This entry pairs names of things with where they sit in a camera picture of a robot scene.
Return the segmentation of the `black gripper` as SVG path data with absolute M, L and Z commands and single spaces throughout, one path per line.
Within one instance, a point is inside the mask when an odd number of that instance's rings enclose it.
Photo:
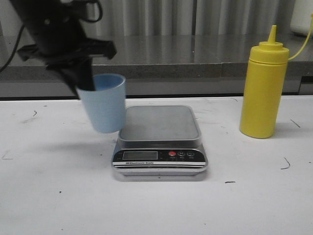
M 97 0 L 12 0 L 11 4 L 34 44 L 21 47 L 17 53 L 23 61 L 39 59 L 47 65 L 61 65 L 59 72 L 75 96 L 77 89 L 94 91 L 92 59 L 116 55 L 113 41 L 88 38 L 80 21 L 95 23 L 86 13 L 95 4 L 101 20 L 103 10 Z

